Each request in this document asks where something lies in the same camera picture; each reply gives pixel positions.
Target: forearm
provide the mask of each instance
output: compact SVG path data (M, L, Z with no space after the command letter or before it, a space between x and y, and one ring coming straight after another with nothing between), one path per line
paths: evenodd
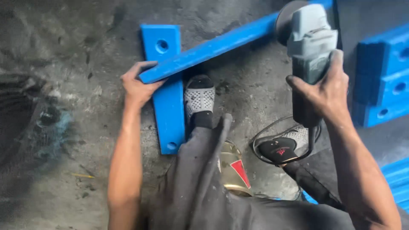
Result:
M142 185L140 119L140 107L126 99L121 131L109 173L110 206L121 206L139 200Z
M338 176L338 190L355 225L400 229L400 217L389 186L361 141L349 115L326 119Z

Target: hand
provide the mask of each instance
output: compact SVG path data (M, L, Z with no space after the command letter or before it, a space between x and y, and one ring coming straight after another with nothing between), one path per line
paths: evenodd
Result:
M165 83L166 80L157 81L152 84L143 84L141 81L135 79L141 72L155 65L157 65L157 61L137 62L128 72L121 76L124 88L126 89L125 100L127 103L142 108L152 97L155 90Z
M346 102L349 77L342 67L343 56L344 53L341 50L334 50L331 53L331 64L327 74L313 86L298 77L286 78L293 90L310 101L319 115L333 122L350 118Z

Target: grinding disc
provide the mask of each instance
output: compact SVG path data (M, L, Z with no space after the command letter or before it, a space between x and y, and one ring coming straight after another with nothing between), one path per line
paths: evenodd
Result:
M292 14L299 10L301 7L308 5L307 1L292 1L285 5L276 19L275 34L277 41L287 46L287 40L291 34L291 19Z

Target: foot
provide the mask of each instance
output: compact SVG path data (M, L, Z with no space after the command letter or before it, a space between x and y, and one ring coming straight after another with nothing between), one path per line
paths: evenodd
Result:
M298 157L295 150L307 144L308 130L300 127L279 138L260 138L256 148L260 154L273 162L285 162Z
M184 101L189 118L195 113L213 112L215 89L213 82L206 75L192 77L186 85Z

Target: metal can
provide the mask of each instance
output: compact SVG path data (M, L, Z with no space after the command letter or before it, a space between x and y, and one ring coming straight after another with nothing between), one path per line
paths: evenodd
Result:
M223 144L218 167L223 185L235 195L252 196L250 182L241 160L241 152L231 141Z

